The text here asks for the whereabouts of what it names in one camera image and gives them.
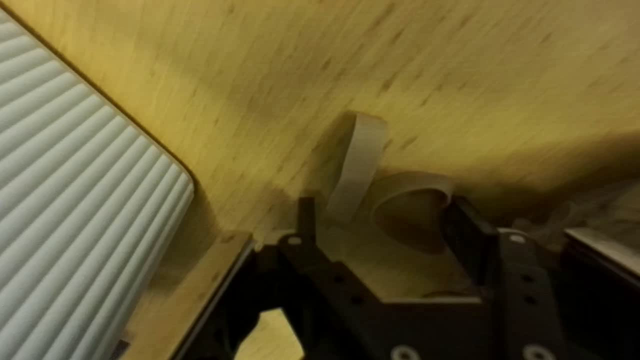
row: tape roll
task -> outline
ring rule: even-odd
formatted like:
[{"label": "tape roll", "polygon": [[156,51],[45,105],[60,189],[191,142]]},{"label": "tape roll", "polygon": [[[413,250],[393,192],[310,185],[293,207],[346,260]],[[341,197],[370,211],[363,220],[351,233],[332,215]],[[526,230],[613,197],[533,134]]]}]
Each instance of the tape roll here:
[{"label": "tape roll", "polygon": [[386,124],[380,119],[359,115],[341,178],[327,205],[327,216],[351,222],[367,197],[386,145]]},{"label": "tape roll", "polygon": [[454,185],[438,174],[399,173],[372,185],[372,225],[393,240],[423,252],[442,252],[441,212]]}]

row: wood grain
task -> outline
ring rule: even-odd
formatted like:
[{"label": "wood grain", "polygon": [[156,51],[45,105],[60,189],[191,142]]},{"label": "wood grain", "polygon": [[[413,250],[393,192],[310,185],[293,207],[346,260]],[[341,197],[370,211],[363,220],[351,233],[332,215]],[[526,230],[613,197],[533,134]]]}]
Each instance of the wood grain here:
[{"label": "wood grain", "polygon": [[389,121],[385,169],[446,174],[495,216],[640,169],[640,3],[6,6],[195,173],[203,218],[259,240],[329,189],[353,110]]}]

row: wooden board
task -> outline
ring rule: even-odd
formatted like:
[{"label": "wooden board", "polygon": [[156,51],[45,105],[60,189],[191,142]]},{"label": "wooden board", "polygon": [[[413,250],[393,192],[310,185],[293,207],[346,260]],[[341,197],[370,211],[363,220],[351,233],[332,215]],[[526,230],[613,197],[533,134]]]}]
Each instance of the wooden board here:
[{"label": "wooden board", "polygon": [[[639,174],[640,3],[6,6],[195,173],[212,228],[291,228],[293,200],[330,186],[353,110],[389,121],[386,169],[446,174],[495,216]],[[176,238],[176,286],[210,243]]]}]

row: white radiator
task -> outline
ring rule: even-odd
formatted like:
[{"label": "white radiator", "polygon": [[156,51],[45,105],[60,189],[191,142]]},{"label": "white radiator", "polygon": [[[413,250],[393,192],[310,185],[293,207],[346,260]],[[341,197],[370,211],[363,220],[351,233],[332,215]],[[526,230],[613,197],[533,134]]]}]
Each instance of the white radiator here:
[{"label": "white radiator", "polygon": [[2,360],[109,359],[191,199],[170,154],[0,11]]}]

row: wooden edge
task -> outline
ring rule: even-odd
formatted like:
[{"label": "wooden edge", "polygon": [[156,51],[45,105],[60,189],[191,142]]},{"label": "wooden edge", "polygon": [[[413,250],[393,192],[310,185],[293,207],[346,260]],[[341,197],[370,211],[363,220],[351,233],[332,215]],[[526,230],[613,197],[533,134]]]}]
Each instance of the wooden edge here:
[{"label": "wooden edge", "polygon": [[173,359],[250,250],[249,235],[215,243],[173,290],[152,281],[122,336],[127,360]]}]

